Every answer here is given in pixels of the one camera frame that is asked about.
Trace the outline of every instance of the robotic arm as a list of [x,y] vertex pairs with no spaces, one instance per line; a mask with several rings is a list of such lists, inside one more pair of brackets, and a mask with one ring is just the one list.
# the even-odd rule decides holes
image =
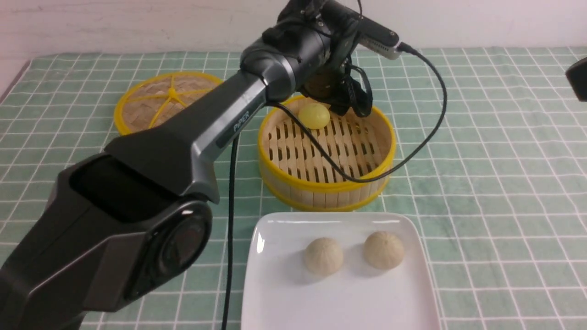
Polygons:
[[77,330],[184,272],[219,203],[213,162],[259,111],[291,94],[367,116],[349,73],[357,44],[394,59],[398,36],[334,0],[290,0],[240,70],[170,120],[114,139],[59,173],[39,221],[0,268],[0,329]]

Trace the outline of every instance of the yellow spoke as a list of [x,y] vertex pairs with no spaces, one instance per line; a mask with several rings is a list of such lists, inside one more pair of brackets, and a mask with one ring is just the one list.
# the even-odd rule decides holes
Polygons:
[[135,97],[134,99],[128,99],[128,100],[126,100],[126,102],[136,102],[136,101],[149,100],[149,99],[160,99],[162,97],[168,97],[168,95],[165,94],[165,95],[147,95],[147,96],[141,96],[141,97]]
[[155,121],[157,120],[157,118],[159,117],[161,112],[163,112],[163,109],[165,109],[165,107],[169,104],[169,101],[171,101],[171,98],[168,98],[167,100],[165,100],[165,102],[163,102],[163,105],[161,105],[161,107],[157,110],[157,112],[155,112],[155,116],[153,116],[153,119],[151,120],[151,123],[149,124],[149,128],[153,127],[153,125],[155,124]]

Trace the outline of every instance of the green checkered tablecloth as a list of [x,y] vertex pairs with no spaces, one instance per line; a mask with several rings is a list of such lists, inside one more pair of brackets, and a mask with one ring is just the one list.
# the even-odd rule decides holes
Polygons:
[[[424,49],[448,87],[446,121],[361,211],[413,220],[426,249],[441,323],[458,329],[587,329],[587,104],[564,70],[587,48]],[[117,136],[114,105],[157,74],[221,78],[238,53],[61,54],[33,60],[0,105],[0,261],[40,216],[56,174]],[[441,95],[431,71],[403,55],[359,51],[375,104],[396,127],[397,159],[435,124]],[[263,188],[257,130],[242,134],[237,165],[234,299],[238,329],[248,246],[264,214],[289,211]],[[83,330],[213,330],[225,285],[228,160],[216,162],[214,232],[185,274]]]

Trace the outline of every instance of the black cable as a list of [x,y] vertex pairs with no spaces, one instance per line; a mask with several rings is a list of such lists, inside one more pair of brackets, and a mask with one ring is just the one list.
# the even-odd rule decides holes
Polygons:
[[226,330],[228,310],[230,309],[230,290],[232,287],[232,241],[234,238],[234,176],[237,168],[237,150],[239,135],[232,141],[230,152],[230,172],[228,174],[228,265],[226,270],[226,293],[224,295],[224,311],[222,312],[221,330]]
[[324,157],[326,159],[326,161],[332,166],[332,168],[338,174],[340,174],[343,177],[343,179],[348,180],[348,181],[352,181],[352,182],[356,182],[356,183],[370,183],[370,182],[382,179],[384,177],[387,177],[388,175],[392,174],[397,169],[399,169],[401,166],[404,166],[404,164],[406,164],[410,159],[412,159],[428,143],[428,141],[430,141],[430,139],[432,139],[432,137],[436,134],[436,131],[438,131],[438,129],[440,128],[440,125],[442,124],[442,122],[444,120],[444,115],[446,114],[446,107],[447,107],[447,98],[448,98],[447,91],[446,91],[446,85],[444,84],[444,79],[442,78],[442,76],[440,75],[440,73],[438,72],[436,67],[432,64],[432,62],[430,62],[424,55],[420,54],[420,52],[413,49],[408,44],[401,43],[397,49],[401,52],[407,52],[407,53],[410,53],[410,54],[418,57],[419,59],[421,59],[424,63],[426,63],[430,67],[430,69],[436,75],[436,78],[438,78],[438,82],[440,83],[440,87],[442,88],[443,103],[442,103],[442,109],[440,110],[440,117],[438,119],[438,122],[436,123],[436,125],[432,129],[432,131],[430,131],[430,134],[428,134],[428,136],[424,139],[424,141],[422,141],[422,143],[420,143],[420,145],[418,145],[414,149],[414,151],[412,151],[412,153],[410,153],[399,164],[395,165],[389,171],[386,171],[376,177],[372,177],[370,179],[357,179],[357,178],[349,176],[334,162],[334,160],[332,160],[332,158],[330,158],[328,153],[322,148],[322,146],[320,146],[320,144],[318,143],[316,138],[312,135],[310,130],[308,130],[302,124],[302,122],[299,121],[299,119],[291,112],[291,110],[289,110],[286,106],[282,105],[281,103],[268,103],[267,106],[273,106],[273,107],[276,107],[276,108],[283,110],[293,120],[293,122],[296,123],[300,127],[300,129],[303,131],[303,133],[308,136],[308,138],[310,139],[312,144],[318,149],[318,152],[320,153],[320,155],[322,155],[322,157]]

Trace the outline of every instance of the white plate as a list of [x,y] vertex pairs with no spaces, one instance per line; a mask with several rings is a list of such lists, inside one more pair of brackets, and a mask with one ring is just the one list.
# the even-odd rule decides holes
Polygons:
[[[381,272],[362,257],[371,233],[395,233],[403,262]],[[332,237],[345,252],[340,271],[308,273],[303,251]],[[416,228],[392,213],[273,213],[255,227],[242,302],[242,330],[440,329],[424,251]]]

